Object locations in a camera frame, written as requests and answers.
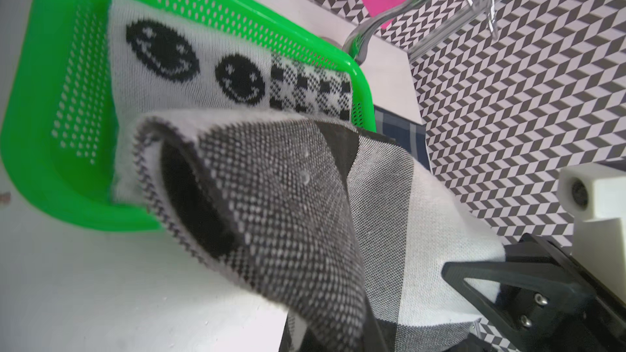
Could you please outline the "white smiley checkered scarf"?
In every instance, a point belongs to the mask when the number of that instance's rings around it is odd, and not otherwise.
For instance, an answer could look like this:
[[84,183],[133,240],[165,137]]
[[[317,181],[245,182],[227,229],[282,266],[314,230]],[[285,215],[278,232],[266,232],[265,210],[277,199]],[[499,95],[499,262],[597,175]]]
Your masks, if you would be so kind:
[[109,8],[118,121],[112,196],[140,205],[131,153],[135,122],[169,109],[275,109],[350,120],[348,74],[306,65],[135,0]]

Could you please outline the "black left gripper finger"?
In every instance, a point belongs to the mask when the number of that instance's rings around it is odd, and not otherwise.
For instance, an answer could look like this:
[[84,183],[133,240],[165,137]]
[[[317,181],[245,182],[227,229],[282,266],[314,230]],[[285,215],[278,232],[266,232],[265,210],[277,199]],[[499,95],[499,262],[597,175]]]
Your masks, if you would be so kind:
[[448,262],[442,277],[502,331],[553,332],[594,298],[582,278],[550,263]]

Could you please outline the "black grey block scarf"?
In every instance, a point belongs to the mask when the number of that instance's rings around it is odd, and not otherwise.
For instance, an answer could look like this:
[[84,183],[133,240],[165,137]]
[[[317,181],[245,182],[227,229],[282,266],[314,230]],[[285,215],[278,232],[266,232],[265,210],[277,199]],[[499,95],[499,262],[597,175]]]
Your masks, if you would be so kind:
[[284,351],[445,351],[480,313],[447,262],[501,262],[502,242],[391,139],[289,112],[143,116],[143,197],[182,246],[288,309]]

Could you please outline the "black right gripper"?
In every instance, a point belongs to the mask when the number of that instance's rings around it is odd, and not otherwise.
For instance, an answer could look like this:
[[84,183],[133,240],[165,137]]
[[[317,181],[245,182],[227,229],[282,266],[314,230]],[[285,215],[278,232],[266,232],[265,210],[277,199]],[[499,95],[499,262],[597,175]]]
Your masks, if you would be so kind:
[[520,351],[623,351],[625,304],[553,240],[525,234],[504,262],[457,262],[454,288]]

